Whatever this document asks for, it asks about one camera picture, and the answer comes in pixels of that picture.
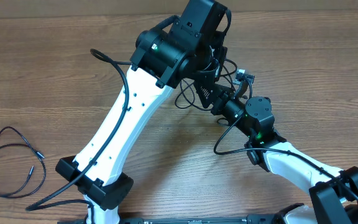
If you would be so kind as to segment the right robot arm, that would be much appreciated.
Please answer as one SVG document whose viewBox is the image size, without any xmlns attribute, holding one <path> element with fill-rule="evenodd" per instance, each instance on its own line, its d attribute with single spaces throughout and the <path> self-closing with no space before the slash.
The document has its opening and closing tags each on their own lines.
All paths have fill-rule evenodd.
<svg viewBox="0 0 358 224">
<path fill-rule="evenodd" d="M 278 212 L 272 223 L 358 223 L 358 167 L 342 170 L 319 162 L 297 150 L 278 134 L 273 124 L 270 100 L 250 95 L 248 80 L 239 88 L 195 83 L 204 107 L 211 106 L 213 115 L 222 115 L 231 128 L 237 127 L 249 139 L 241 149 L 254 165 L 279 175 L 302 191 L 312 201 L 309 207 L 297 203 Z"/>
</svg>

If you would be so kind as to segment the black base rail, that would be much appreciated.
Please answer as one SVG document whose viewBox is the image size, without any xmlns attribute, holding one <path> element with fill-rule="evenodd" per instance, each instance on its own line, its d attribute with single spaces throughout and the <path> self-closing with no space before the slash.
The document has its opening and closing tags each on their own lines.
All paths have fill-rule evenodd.
<svg viewBox="0 0 358 224">
<path fill-rule="evenodd" d="M 122 218 L 122 224 L 323 224 L 331 223 L 321 214 L 315 214 L 313 208 L 294 204 L 277 213 L 249 214 L 244 217 L 213 218 Z"/>
</svg>

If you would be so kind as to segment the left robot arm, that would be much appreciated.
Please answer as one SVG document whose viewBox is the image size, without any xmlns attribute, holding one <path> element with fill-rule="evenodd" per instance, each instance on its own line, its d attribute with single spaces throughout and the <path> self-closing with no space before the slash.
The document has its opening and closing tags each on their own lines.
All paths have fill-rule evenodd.
<svg viewBox="0 0 358 224">
<path fill-rule="evenodd" d="M 56 166 L 84 195 L 86 223 L 119 222 L 118 206 L 133 184 L 122 171 L 126 157 L 150 117 L 180 82 L 191 79 L 201 95 L 210 95 L 227 52 L 226 32 L 218 26 L 230 17 L 230 10 L 216 1 L 190 1 L 182 15 L 138 36 L 127 86 L 86 147 Z"/>
</svg>

